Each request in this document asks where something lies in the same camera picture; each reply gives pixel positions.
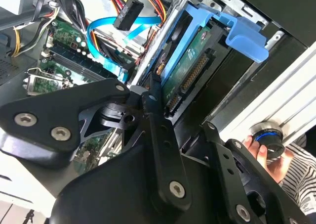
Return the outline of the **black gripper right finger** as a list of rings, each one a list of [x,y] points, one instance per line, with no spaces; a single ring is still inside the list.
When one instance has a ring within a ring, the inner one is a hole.
[[[203,124],[206,156],[216,170],[216,208],[226,224],[260,224],[248,199],[257,192],[265,204],[264,217],[268,224],[298,224],[300,209],[237,140],[221,143],[218,131],[211,123]]]

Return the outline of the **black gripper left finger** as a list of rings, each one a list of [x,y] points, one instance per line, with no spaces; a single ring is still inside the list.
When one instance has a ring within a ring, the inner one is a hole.
[[[116,79],[31,96],[0,108],[3,153],[58,169],[70,164],[79,146],[110,128],[123,131],[121,153],[142,146],[150,201],[161,212],[184,212],[190,186],[171,122],[163,115],[161,79],[149,76],[141,94]]]

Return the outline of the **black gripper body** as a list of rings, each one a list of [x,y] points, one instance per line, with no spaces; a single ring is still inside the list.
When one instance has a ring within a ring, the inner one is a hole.
[[[216,170],[206,156],[203,127],[188,155],[180,153],[192,203],[188,210],[161,212],[149,197],[145,149],[132,148],[70,182],[59,194],[50,218],[53,224],[224,224],[216,208]],[[266,223],[265,204],[248,193],[253,211]]]

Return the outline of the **person's bare hand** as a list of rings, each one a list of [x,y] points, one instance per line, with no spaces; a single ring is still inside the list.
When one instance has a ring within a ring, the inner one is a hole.
[[[293,153],[285,149],[281,156],[267,163],[268,149],[265,145],[260,145],[259,142],[254,141],[252,136],[247,136],[243,141],[243,145],[252,154],[252,156],[257,160],[258,163],[268,172],[268,174],[275,180],[275,182],[280,183],[286,176],[291,161],[294,157]]]

